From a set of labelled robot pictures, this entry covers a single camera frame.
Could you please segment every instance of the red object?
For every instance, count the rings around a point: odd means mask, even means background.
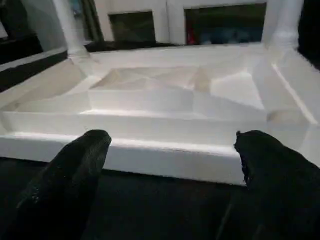
[[[186,23],[186,44],[187,45],[197,44],[195,31],[189,22]]]

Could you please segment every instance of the white column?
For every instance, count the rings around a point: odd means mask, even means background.
[[[299,46],[299,20],[304,0],[279,1],[283,1],[283,5],[272,41],[281,47],[297,48]]]
[[[69,0],[53,0],[53,4],[60,21],[69,57],[88,56],[89,54],[78,34],[76,20]]]

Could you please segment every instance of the white model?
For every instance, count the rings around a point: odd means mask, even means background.
[[[320,73],[295,48],[302,0],[283,0],[268,44],[89,54],[54,0],[69,59],[0,94],[0,153],[50,161],[91,129],[106,169],[243,184],[237,131],[262,130],[320,166]]]

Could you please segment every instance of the dark window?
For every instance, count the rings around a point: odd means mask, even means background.
[[[109,15],[114,40],[117,42],[155,42],[151,11]]]
[[[185,9],[186,42],[236,44],[260,42],[266,3]]]

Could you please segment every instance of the black glove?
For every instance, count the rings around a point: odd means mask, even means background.
[[[234,147],[265,226],[288,239],[320,239],[320,169],[261,131],[238,132]]]

